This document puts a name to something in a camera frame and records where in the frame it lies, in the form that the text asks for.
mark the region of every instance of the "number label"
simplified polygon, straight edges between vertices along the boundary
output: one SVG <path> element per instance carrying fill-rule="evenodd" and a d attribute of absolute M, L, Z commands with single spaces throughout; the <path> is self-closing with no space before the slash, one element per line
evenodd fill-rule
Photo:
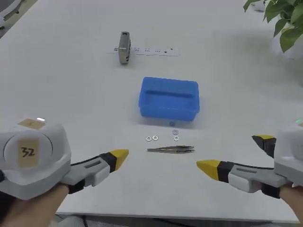
<path fill-rule="evenodd" d="M 24 154 L 22 157 L 35 155 L 35 149 L 32 148 L 21 148 L 21 149 L 22 149 L 22 153 Z"/>
<path fill-rule="evenodd" d="M 18 166 L 19 168 L 31 168 L 39 164 L 39 139 L 18 140 Z"/>

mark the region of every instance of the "human hand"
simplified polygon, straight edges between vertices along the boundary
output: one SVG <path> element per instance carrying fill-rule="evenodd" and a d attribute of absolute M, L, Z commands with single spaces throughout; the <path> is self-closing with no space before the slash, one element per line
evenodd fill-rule
<path fill-rule="evenodd" d="M 47 227 L 68 192 L 68 186 L 60 184 L 28 201 L 16 199 L 0 226 Z"/>
<path fill-rule="evenodd" d="M 294 211 L 299 221 L 303 224 L 303 187 L 286 185 L 280 189 L 280 197 Z"/>

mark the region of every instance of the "sticker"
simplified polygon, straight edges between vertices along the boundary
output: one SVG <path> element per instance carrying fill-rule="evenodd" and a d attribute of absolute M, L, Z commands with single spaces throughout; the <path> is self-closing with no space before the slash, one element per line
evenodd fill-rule
<path fill-rule="evenodd" d="M 41 129 L 43 126 L 45 126 L 45 122 L 40 122 L 32 119 L 26 119 L 24 121 L 21 121 L 18 123 L 18 125 L 22 125 L 24 127 L 28 127 L 30 129 Z"/>
<path fill-rule="evenodd" d="M 39 164 L 39 139 L 18 140 L 19 168 L 35 167 Z"/>

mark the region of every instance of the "cable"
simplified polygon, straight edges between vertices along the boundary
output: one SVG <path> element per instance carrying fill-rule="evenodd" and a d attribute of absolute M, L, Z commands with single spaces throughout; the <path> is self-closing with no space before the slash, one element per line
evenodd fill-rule
<path fill-rule="evenodd" d="M 184 224 L 173 222 L 173 221 L 168 221 L 166 219 L 161 219 L 161 218 L 154 218 L 154 220 L 164 222 L 164 223 L 168 223 L 168 224 L 172 224 L 172 225 L 175 225 L 175 226 L 180 226 L 180 227 L 195 227 L 195 226 L 184 225 Z"/>
<path fill-rule="evenodd" d="M 86 220 L 85 215 L 82 215 L 82 220 L 83 220 L 84 227 L 89 227 L 88 224 L 87 224 L 87 220 Z"/>

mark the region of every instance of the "number 32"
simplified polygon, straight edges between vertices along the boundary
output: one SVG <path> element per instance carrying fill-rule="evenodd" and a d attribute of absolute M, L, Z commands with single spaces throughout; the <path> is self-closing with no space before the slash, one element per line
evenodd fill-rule
<path fill-rule="evenodd" d="M 32 148 L 21 148 L 21 149 L 22 149 L 22 153 L 23 153 L 22 157 L 35 156 L 34 149 L 32 149 Z"/>

